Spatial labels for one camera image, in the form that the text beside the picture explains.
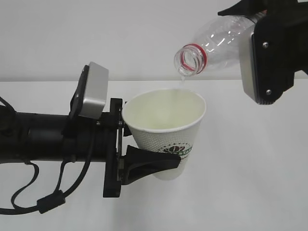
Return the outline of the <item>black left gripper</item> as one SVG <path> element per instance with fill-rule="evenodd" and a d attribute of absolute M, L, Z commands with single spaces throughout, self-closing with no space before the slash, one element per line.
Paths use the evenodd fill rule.
<path fill-rule="evenodd" d="M 126 103 L 122 99 L 111 98 L 109 111 L 103 112 L 96 121 L 97 135 L 101 136 L 98 144 L 105 162 L 104 198 L 118 198 L 122 185 L 129 185 L 154 173 L 176 169 L 181 161 L 176 154 L 157 153 L 131 145 L 127 147 L 126 155 L 122 158 L 122 138 L 131 136 L 123 117 Z"/>

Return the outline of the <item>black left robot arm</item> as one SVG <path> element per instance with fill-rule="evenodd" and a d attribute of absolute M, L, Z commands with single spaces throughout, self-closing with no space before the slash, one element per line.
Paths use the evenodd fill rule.
<path fill-rule="evenodd" d="M 117 198 L 121 187 L 180 163 L 176 154 L 128 146 L 122 139 L 130 131 L 122 119 L 121 99 L 112 98 L 110 110 L 98 120 L 66 115 L 12 113 L 0 108 L 0 161 L 83 162 L 91 153 L 93 162 L 105 163 L 103 197 Z"/>

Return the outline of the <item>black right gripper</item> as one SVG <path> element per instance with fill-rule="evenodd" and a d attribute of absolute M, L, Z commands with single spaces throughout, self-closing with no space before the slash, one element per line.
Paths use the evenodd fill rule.
<path fill-rule="evenodd" d="M 253 35 L 256 102 L 273 104 L 308 70 L 308 3 L 296 0 L 240 0 L 218 16 L 252 16 L 266 10 Z"/>

